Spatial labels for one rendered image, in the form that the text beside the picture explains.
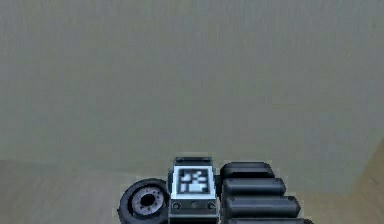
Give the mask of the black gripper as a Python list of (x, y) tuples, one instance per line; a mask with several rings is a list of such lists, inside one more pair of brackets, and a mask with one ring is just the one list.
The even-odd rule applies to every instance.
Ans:
[(164, 180), (148, 178), (135, 182), (119, 200), (120, 224), (166, 224), (168, 199)]

